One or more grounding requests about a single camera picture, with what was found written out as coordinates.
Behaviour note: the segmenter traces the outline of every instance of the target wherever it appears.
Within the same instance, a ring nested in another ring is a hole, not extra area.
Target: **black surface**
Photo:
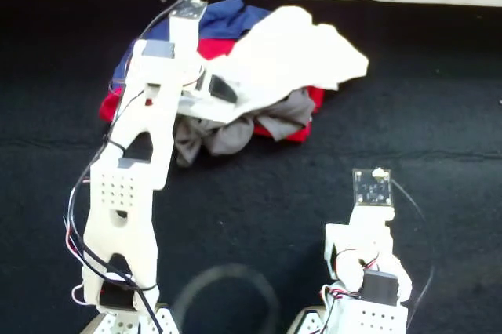
[[[203,155],[171,169],[155,197],[162,301],[211,266],[244,263],[273,285],[284,332],[320,303],[323,226],[348,219],[352,168],[382,165],[422,206],[439,253],[409,334],[499,332],[502,10],[247,1],[298,3],[334,23],[369,57],[368,76],[329,95],[301,146],[256,139],[234,158]],[[80,270],[61,216],[99,143],[107,80],[162,3],[0,3],[2,332],[77,333],[94,311],[70,300]],[[397,192],[395,200],[395,248],[419,286],[427,242]],[[185,332],[255,333],[264,313],[253,287],[222,281],[194,302]]]

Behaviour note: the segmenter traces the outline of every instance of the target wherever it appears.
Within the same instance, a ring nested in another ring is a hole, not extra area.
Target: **white cloth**
[[[278,8],[238,41],[229,56],[207,63],[238,95],[232,111],[224,108],[224,123],[302,87],[338,90],[340,83],[366,75],[367,67],[368,59],[334,26],[314,25],[311,14],[296,6]],[[213,110],[218,111],[217,104]]]

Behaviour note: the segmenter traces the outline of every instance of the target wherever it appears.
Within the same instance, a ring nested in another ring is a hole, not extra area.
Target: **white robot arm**
[[[104,148],[89,167],[90,209],[80,244],[72,237],[78,234],[73,220],[67,221],[68,247],[82,262],[82,304],[104,314],[85,333],[130,334],[143,328],[177,334],[169,310],[155,314],[159,290],[152,198],[166,184],[182,92],[191,85],[203,96],[205,86],[193,82],[204,73],[197,47],[206,6],[200,0],[178,1],[169,14],[169,42],[135,43],[121,103]],[[151,136],[151,160],[125,158],[130,144],[145,132]],[[114,256],[129,269],[111,265]]]
[[[394,242],[387,226],[395,216],[390,171],[354,171],[354,193],[349,224],[326,225],[324,258],[329,274],[350,292],[361,289],[365,270],[393,274],[398,278],[398,301],[405,302],[412,283],[393,254]]]
[[[406,333],[402,303],[412,282],[386,225],[395,216],[390,171],[355,170],[354,195],[349,224],[326,225],[324,258],[333,283],[321,288],[325,306],[303,310],[288,334]]]

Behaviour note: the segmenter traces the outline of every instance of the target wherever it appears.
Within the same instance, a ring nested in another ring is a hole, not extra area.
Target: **clothing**
[[[287,98],[254,112],[246,113],[232,123],[182,117],[176,127],[174,145],[178,150],[176,162],[188,167],[204,146],[213,155],[235,154],[251,140],[255,122],[260,123],[275,140],[285,139],[310,122],[314,101],[306,89],[298,89]]]
[[[202,39],[199,41],[198,44],[198,52],[206,60],[211,60],[221,55],[227,55],[228,53],[231,52],[234,45],[235,45],[234,40]],[[122,87],[119,86],[113,92],[109,93],[103,100],[100,107],[100,117],[104,121],[106,122],[112,121],[118,106],[119,95],[121,92],[122,92]],[[324,91],[322,89],[317,89],[315,87],[309,87],[308,94],[315,103],[314,112],[316,112],[321,107],[322,96],[324,94]],[[259,136],[273,137],[273,135],[267,130],[267,128],[263,127],[259,122],[255,122],[253,132],[254,134]],[[311,123],[310,121],[307,120],[307,124],[305,126],[300,127],[295,133],[289,134],[286,137],[286,139],[294,142],[304,142],[310,135],[310,132],[311,132]],[[242,138],[242,135],[239,135],[238,138],[241,139],[240,142],[243,142],[244,138]]]
[[[207,63],[237,93],[238,105],[225,123],[277,103],[307,86],[338,90],[339,84],[366,75],[368,59],[336,28],[314,25],[302,8],[284,6],[257,23],[228,56]]]

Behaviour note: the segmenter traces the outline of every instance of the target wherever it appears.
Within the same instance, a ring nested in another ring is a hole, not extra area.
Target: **black wire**
[[[326,328],[328,327],[328,322],[329,322],[329,319],[331,318],[331,313],[333,312],[333,308],[335,307],[335,300],[336,300],[337,296],[338,295],[333,297],[333,302],[331,303],[331,309],[329,310],[328,317],[326,318],[326,321],[324,321],[324,325],[322,326],[322,329],[319,332],[319,334],[323,334],[324,331],[326,330]]]
[[[183,0],[177,0],[172,5],[168,6],[166,9],[162,10],[159,14],[157,14],[157,16],[155,16],[155,18],[152,19],[151,22],[144,28],[143,32],[140,33],[140,36],[138,38],[139,39],[144,38],[144,36],[149,32],[149,30],[154,25],[156,25],[156,23],[159,22],[161,18],[163,18],[164,16],[169,14],[169,12],[174,8],[174,6],[179,4],[181,1],[183,1]]]
[[[115,272],[118,276],[120,276],[122,279],[124,279],[125,283],[126,283],[126,286],[124,286],[122,283],[118,282],[118,281],[114,281],[110,278],[108,278],[106,275],[104,275],[103,273],[99,272],[93,265],[91,265],[89,263],[89,261],[87,261],[85,259],[85,257],[83,256],[82,254],[82,251],[80,251],[80,249],[76,249],[76,252],[77,254],[80,256],[82,262],[92,271],[94,272],[95,274],[97,274],[100,278],[104,279],[106,282],[109,282],[111,284],[114,284],[114,285],[120,285],[122,286],[123,288],[125,289],[129,289],[129,290],[133,290],[133,291],[136,291],[139,295],[139,297],[141,298],[141,300],[143,301],[143,304],[144,306],[146,307],[147,309],[147,312],[148,314],[150,315],[151,317],[151,320],[154,322],[155,326],[157,327],[157,330],[159,333],[163,333],[163,330],[162,330],[162,327],[160,325],[160,323],[158,322],[158,319],[155,317],[155,313],[154,311],[151,309],[150,307],[150,304],[148,303],[147,299],[146,299],[146,296],[144,295],[144,292],[145,291],[149,291],[149,290],[152,290],[154,289],[157,284],[151,286],[151,287],[148,287],[148,288],[145,288],[145,289],[142,289],[140,288],[140,286],[132,280],[131,277],[129,277],[128,275],[126,275],[125,273],[123,273],[122,271],[120,271],[118,268],[114,267],[113,265],[105,262],[104,260],[102,260],[96,253],[94,253],[86,244],[85,242],[83,241],[82,239],[82,236],[79,234],[78,230],[77,230],[77,227],[75,226],[75,198],[77,196],[77,193],[78,191],[80,190],[80,187],[83,183],[83,180],[85,179],[85,176],[87,175],[87,173],[89,172],[92,164],[101,156],[101,153],[103,152],[104,148],[106,147],[107,145],[107,142],[109,142],[109,138],[110,138],[110,135],[111,135],[111,131],[113,130],[117,120],[120,119],[120,117],[122,116],[122,114],[125,112],[125,110],[129,107],[129,105],[135,100],[137,99],[139,96],[141,96],[142,94],[144,93],[144,91],[141,91],[139,92],[137,95],[135,95],[127,104],[126,106],[124,107],[124,109],[117,115],[117,117],[115,118],[115,120],[111,123],[110,125],[110,128],[107,132],[107,135],[104,137],[104,143],[101,145],[101,147],[98,149],[98,151],[94,154],[93,158],[91,159],[90,163],[84,168],[84,171],[81,173],[80,177],[78,178],[77,180],[77,183],[75,184],[75,190],[74,190],[74,193],[73,193],[73,196],[71,197],[71,200],[68,204],[68,213],[67,213],[67,219],[68,219],[68,222],[71,226],[71,235],[74,235],[76,238],[77,238],[77,243],[80,244],[80,246],[82,247],[82,250],[83,252],[89,254],[89,256],[91,258],[93,258],[99,265],[105,267],[107,270],[111,270],[113,272]]]
[[[417,211],[418,216],[422,219],[422,222],[424,223],[424,230],[427,232],[426,233],[427,239],[428,239],[429,245],[431,247],[431,268],[429,270],[429,278],[427,279],[427,282],[425,283],[424,287],[422,288],[422,292],[420,293],[420,295],[415,300],[415,303],[413,304],[413,307],[412,307],[412,309],[411,309],[411,311],[409,313],[408,322],[406,324],[406,330],[408,330],[408,328],[410,327],[411,322],[413,320],[413,317],[415,316],[415,313],[418,310],[418,306],[420,305],[422,299],[424,298],[425,294],[427,293],[429,287],[431,287],[432,280],[434,279],[435,268],[436,268],[435,267],[436,250],[435,250],[435,247],[434,247],[434,242],[432,241],[432,236],[431,236],[430,230],[429,230],[429,228],[427,226],[427,221],[425,219],[425,215],[422,212],[420,206],[413,200],[413,198],[411,198],[411,195],[409,195],[409,193],[405,190],[404,187],[402,187],[401,185],[399,185],[395,180],[391,180],[391,182],[408,199],[408,201],[412,204],[412,206],[414,207],[414,209]]]

